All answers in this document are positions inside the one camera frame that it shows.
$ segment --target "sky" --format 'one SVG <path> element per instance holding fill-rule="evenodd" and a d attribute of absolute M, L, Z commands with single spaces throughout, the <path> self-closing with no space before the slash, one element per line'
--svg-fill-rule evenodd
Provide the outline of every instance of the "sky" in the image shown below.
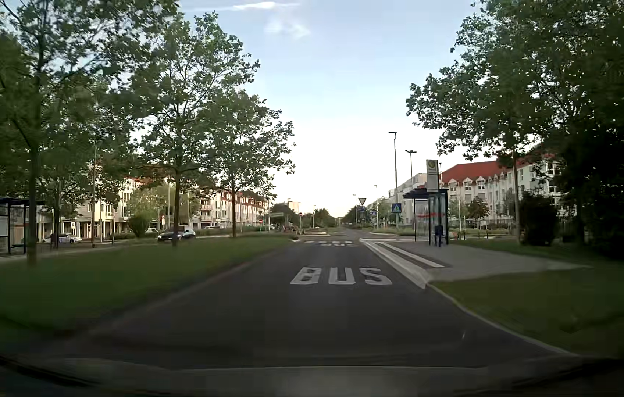
<path fill-rule="evenodd" d="M 183 0 L 186 16 L 216 11 L 261 68 L 248 90 L 294 123 L 292 175 L 277 175 L 277 202 L 300 202 L 344 215 L 354 197 L 375 200 L 397 180 L 466 162 L 462 150 L 438 157 L 440 131 L 413 126 L 405 99 L 411 83 L 457 58 L 456 32 L 474 0 Z"/>

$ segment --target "car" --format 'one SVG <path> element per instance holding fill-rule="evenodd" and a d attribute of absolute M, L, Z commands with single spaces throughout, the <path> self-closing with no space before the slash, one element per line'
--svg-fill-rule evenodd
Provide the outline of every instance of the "car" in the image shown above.
<path fill-rule="evenodd" d="M 182 238 L 193 239 L 195 237 L 197 237 L 197 233 L 194 230 L 184 229 L 184 233 L 182 234 Z"/>
<path fill-rule="evenodd" d="M 183 237 L 184 237 L 184 232 L 177 232 L 177 239 L 182 239 Z M 167 240 L 172 240 L 172 239 L 174 239 L 173 232 L 162 232 L 159 235 L 157 235 L 158 241 L 167 241 Z"/>
<path fill-rule="evenodd" d="M 52 238 L 51 236 L 46 236 L 44 238 L 45 242 L 52 242 Z M 60 244 L 62 243 L 69 243 L 69 244 L 73 244 L 76 242 L 82 242 L 82 238 L 77 237 L 77 236 L 72 236 L 72 235 L 68 235 L 66 233 L 62 233 L 61 235 L 59 235 L 59 242 Z"/>

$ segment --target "paved platform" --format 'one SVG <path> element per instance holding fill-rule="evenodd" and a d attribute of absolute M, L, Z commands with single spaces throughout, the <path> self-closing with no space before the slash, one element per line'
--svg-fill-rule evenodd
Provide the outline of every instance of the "paved platform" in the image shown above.
<path fill-rule="evenodd" d="M 506 273 L 560 271 L 586 267 L 553 259 L 526 257 L 451 243 L 441 247 L 430 246 L 427 241 L 388 244 L 442 265 L 441 268 L 425 267 L 431 280 L 434 281 L 468 280 Z"/>

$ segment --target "red roof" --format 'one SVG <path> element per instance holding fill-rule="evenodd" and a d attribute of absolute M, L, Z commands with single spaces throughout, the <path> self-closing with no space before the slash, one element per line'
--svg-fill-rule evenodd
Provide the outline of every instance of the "red roof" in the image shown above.
<path fill-rule="evenodd" d="M 493 175 L 499 175 L 502 170 L 505 170 L 505 168 L 498 165 L 497 160 L 466 162 L 464 164 L 457 164 L 454 167 L 443 171 L 441 174 L 441 180 L 447 184 L 452 179 L 459 183 L 463 182 L 466 178 L 475 181 L 479 176 L 483 176 L 484 179 L 488 179 Z"/>

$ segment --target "asphalt road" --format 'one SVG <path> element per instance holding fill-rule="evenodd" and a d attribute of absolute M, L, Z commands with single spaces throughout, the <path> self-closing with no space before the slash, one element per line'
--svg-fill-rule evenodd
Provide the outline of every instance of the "asphalt road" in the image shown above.
<path fill-rule="evenodd" d="M 418 288 L 359 244 L 363 235 L 302 239 L 39 356 L 194 369 L 478 367 L 552 354 Z"/>

